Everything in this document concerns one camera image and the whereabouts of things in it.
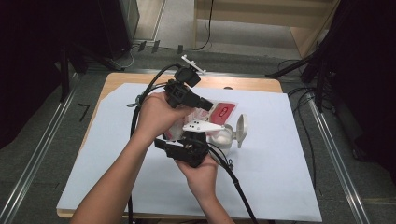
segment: black cable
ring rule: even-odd
[[[131,123],[131,132],[130,132],[130,137],[132,137],[132,135],[134,134],[134,129],[136,127],[136,123],[137,123],[137,117],[139,116],[139,112],[140,112],[140,106],[143,104],[145,98],[149,95],[149,93],[151,91],[153,91],[152,86],[154,85],[155,81],[157,81],[157,79],[169,68],[171,67],[178,67],[180,68],[181,65],[178,63],[175,64],[170,64],[168,66],[166,66],[165,68],[163,68],[155,77],[154,79],[151,80],[151,82],[148,84],[146,90],[142,93],[142,95],[138,98],[138,105],[137,107],[134,109],[134,115],[132,118],[132,123]],[[130,195],[129,197],[129,201],[128,201],[128,221],[129,224],[133,224],[133,216],[134,216],[134,212],[132,209],[132,195]]]
[[[247,209],[247,212],[248,212],[248,214],[249,214],[251,220],[253,221],[254,224],[258,224],[259,222],[257,221],[256,217],[255,217],[254,214],[253,214],[253,211],[252,211],[251,208],[250,208],[250,205],[248,204],[248,199],[246,198],[244,191],[242,191],[242,188],[241,188],[241,186],[239,185],[239,180],[238,180],[238,178],[236,178],[235,174],[234,174],[233,171],[230,169],[228,162],[225,161],[225,160],[219,155],[219,153],[218,153],[214,148],[212,148],[209,144],[203,143],[203,142],[201,142],[201,141],[199,141],[199,140],[196,140],[196,139],[189,139],[189,141],[192,141],[192,142],[194,142],[194,143],[198,143],[198,144],[200,144],[200,145],[202,145],[202,146],[207,147],[207,148],[209,149],[209,151],[211,151],[211,152],[219,159],[219,162],[220,162],[221,167],[224,168],[224,170],[227,172],[227,174],[228,174],[228,175],[230,176],[230,178],[233,180],[233,184],[235,185],[236,190],[238,191],[239,195],[241,196],[241,199],[242,199],[242,201],[243,201],[243,203],[244,203],[244,205],[245,205],[245,207],[246,207],[246,209]]]
[[[282,76],[286,75],[287,73],[293,71],[294,69],[297,69],[297,68],[309,63],[310,61],[313,60],[313,58],[314,58],[314,54],[312,53],[312,54],[306,56],[305,58],[301,59],[300,61],[287,66],[286,68],[282,69],[281,71],[277,71],[273,74],[265,75],[265,77],[271,77],[271,78],[282,77]]]
[[[314,90],[314,88],[309,88],[309,87],[301,87],[301,88],[296,88],[294,90],[291,90],[288,92],[288,97],[290,98],[294,93],[302,90]]]
[[[292,110],[293,116],[296,114],[297,110],[299,109],[299,107],[306,105],[306,103],[308,103],[310,100],[314,99],[315,97],[311,96],[308,97],[306,99],[304,99],[303,101],[301,101],[299,104],[297,104],[297,106]]]
[[[298,62],[298,61],[300,61],[300,60],[297,60],[297,59],[289,59],[289,60],[285,60],[285,61],[283,61],[283,62],[280,62],[280,63],[277,65],[277,71],[278,71],[278,72],[280,71],[280,65],[281,65],[282,63],[287,63],[287,62]]]
[[[228,165],[228,166],[230,165],[230,163],[229,163],[229,161],[227,160],[227,157],[225,156],[224,152],[223,152],[219,147],[217,147],[216,145],[214,145],[214,144],[212,144],[212,143],[207,143],[207,144],[210,145],[210,146],[212,146],[212,147],[215,147],[216,149],[218,149],[218,150],[221,152],[221,154],[222,154],[224,160],[226,161],[227,165]]]
[[[162,87],[165,87],[165,86],[166,86],[166,84],[156,85],[154,88],[151,88],[151,90],[149,90],[148,93],[151,93],[152,91],[155,91],[155,90],[157,90],[159,88],[162,88]]]
[[[119,68],[128,68],[128,67],[130,67],[130,66],[132,66],[132,64],[134,64],[134,56],[132,55],[132,50],[133,49],[136,49],[137,48],[137,46],[132,46],[131,47],[131,49],[129,50],[129,55],[131,56],[131,62],[129,63],[129,64],[127,64],[127,65],[121,65],[121,64],[119,64],[119,63],[117,63],[117,62],[115,62],[114,60],[110,60],[112,63],[114,63],[116,66],[118,66]]]
[[[211,31],[210,27],[211,27],[211,23],[212,23],[213,3],[214,3],[214,0],[212,0],[212,4],[211,4],[211,6],[210,6],[209,25],[208,25],[208,26],[209,26],[209,31],[208,31],[209,34],[207,35],[206,43],[205,43],[203,46],[201,46],[200,48],[198,48],[198,49],[186,49],[186,50],[201,50],[201,49],[203,49],[204,47],[206,47],[207,43],[209,43],[210,31]]]
[[[327,98],[324,98],[324,97],[323,97],[323,102],[329,102],[329,104],[332,104],[332,101],[330,99],[327,99]],[[327,110],[332,110],[332,106],[331,105],[327,106],[327,105],[323,104],[323,102],[322,102],[322,105],[321,105],[323,108],[325,108]]]
[[[312,178],[313,178],[312,182],[313,182],[314,189],[316,189],[316,188],[317,188],[317,166],[316,166],[316,161],[315,161],[315,152],[314,152],[314,148],[313,148],[313,146],[312,146],[311,137],[310,137],[310,135],[309,135],[308,130],[306,129],[305,122],[304,122],[304,120],[303,120],[303,117],[302,117],[302,115],[301,115],[301,110],[300,110],[301,101],[302,101],[303,97],[304,97],[305,95],[307,95],[307,94],[308,94],[309,92],[311,92],[311,91],[313,91],[313,90],[306,91],[306,92],[299,98],[298,103],[297,103],[297,110],[298,110],[298,114],[299,114],[300,121],[301,121],[301,123],[302,123],[302,125],[303,125],[303,128],[304,128],[306,137],[307,137],[307,139],[308,139],[309,147],[310,147],[310,149],[311,149],[311,156],[312,156],[312,173],[313,173],[313,174],[312,174],[312,176],[313,176],[313,177],[312,177]]]
[[[134,109],[134,115],[133,115],[132,124],[131,124],[131,133],[130,133],[130,136],[132,136],[132,135],[134,134],[134,129],[135,129],[135,126],[136,126],[136,123],[137,123],[137,117],[138,117],[139,112],[140,112],[140,107],[141,107],[141,105],[143,104],[145,98],[149,95],[149,93],[150,93],[151,91],[153,91],[153,90],[158,89],[158,88],[161,87],[161,86],[159,86],[159,87],[152,88],[153,84],[155,83],[155,81],[156,81],[166,70],[168,70],[169,68],[171,68],[171,67],[173,67],[173,66],[176,66],[176,67],[178,67],[178,68],[181,67],[181,65],[179,65],[178,63],[175,63],[175,64],[170,64],[170,65],[166,66],[165,68],[163,68],[163,69],[154,77],[154,79],[151,80],[151,82],[148,84],[146,90],[145,90],[145,91],[142,93],[142,95],[140,95],[140,97],[138,98],[137,107]],[[226,170],[226,172],[229,174],[230,178],[233,180],[233,183],[234,183],[234,185],[235,185],[235,187],[236,187],[236,190],[238,191],[239,195],[241,196],[241,199],[242,199],[242,201],[244,202],[244,205],[245,205],[245,207],[246,207],[246,209],[247,209],[247,212],[248,212],[249,215],[250,215],[250,218],[252,219],[252,221],[253,221],[254,224],[258,224],[258,221],[257,221],[257,219],[255,218],[255,216],[254,216],[254,214],[253,214],[253,212],[252,212],[252,210],[251,210],[251,208],[250,208],[250,205],[248,204],[248,200],[247,200],[247,198],[246,198],[244,192],[242,191],[242,188],[241,188],[240,185],[239,185],[239,180],[236,178],[236,176],[233,174],[233,171],[230,169],[229,163],[228,163],[227,161],[225,161],[225,160],[219,155],[219,153],[218,153],[214,148],[212,148],[209,144],[204,144],[203,142],[198,141],[198,140],[196,140],[196,139],[190,139],[190,140],[193,141],[193,142],[197,142],[197,143],[199,143],[199,144],[201,144],[201,145],[203,145],[203,146],[206,146],[206,147],[207,147],[207,148],[219,159],[221,166]],[[133,224],[132,195],[130,196],[130,199],[129,199],[129,201],[128,201],[128,216],[129,216],[129,222],[130,222],[130,224]]]

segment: white plastic part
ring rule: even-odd
[[[208,142],[221,149],[224,155],[227,156],[233,144],[233,127],[229,124],[225,124],[224,127],[224,130],[209,136]]]
[[[236,123],[236,132],[233,138],[238,142],[238,148],[241,148],[242,142],[248,134],[248,116],[246,114],[241,114]]]
[[[200,73],[202,73],[202,75],[204,75],[206,73],[206,70],[202,70],[201,68],[199,68],[194,61],[190,61],[187,59],[187,55],[183,55],[181,56],[181,59],[183,59],[186,63],[188,63],[189,65],[191,65],[192,67],[196,68]]]
[[[224,126],[198,119],[192,120],[183,126],[183,131],[194,133],[214,132],[220,130],[224,130]]]

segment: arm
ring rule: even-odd
[[[189,188],[204,211],[208,223],[234,223],[216,197],[217,163],[209,155],[206,155],[197,168],[192,168],[183,161],[175,162],[187,177]]]
[[[116,223],[120,221],[134,182],[153,140],[172,124],[192,112],[173,109],[165,93],[152,93],[142,105],[134,135],[124,150],[78,206],[71,223]]]

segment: white object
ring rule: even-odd
[[[78,154],[58,209],[75,210],[129,140],[131,95],[147,85],[123,84],[100,102],[85,145]],[[231,147],[233,172],[257,219],[320,222],[317,198],[306,165],[287,94],[194,88],[207,99],[235,101],[235,114],[247,113],[249,135],[243,150]],[[230,117],[228,123],[236,123]],[[249,218],[233,181],[219,168],[217,196],[234,218]],[[163,150],[150,146],[134,185],[134,212],[203,217],[186,177]]]
[[[246,138],[248,134],[248,116],[246,114],[242,114],[239,116],[238,121],[236,122],[236,132],[233,135],[233,139],[238,142],[238,148],[241,148],[242,142]]]
[[[191,65],[192,67],[197,69],[199,72],[201,72],[202,75],[204,75],[206,73],[206,70],[202,70],[201,68],[199,68],[194,61],[188,60],[187,55],[181,56],[181,59],[183,59],[186,63],[188,63],[189,65]]]
[[[233,144],[233,127],[229,124],[224,125],[225,129],[219,131],[217,134],[211,135],[207,138],[207,141],[216,147],[212,147],[221,157],[227,156],[230,152],[231,145]],[[212,158],[220,164],[219,158],[213,154],[212,151],[209,151]]]
[[[183,131],[194,133],[214,132],[220,130],[224,130],[224,126],[198,119],[194,119],[183,126]]]

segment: person's left hand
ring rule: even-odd
[[[166,92],[154,92],[146,97],[140,110],[136,132],[145,133],[154,139],[194,110],[184,105],[172,108],[166,98]]]

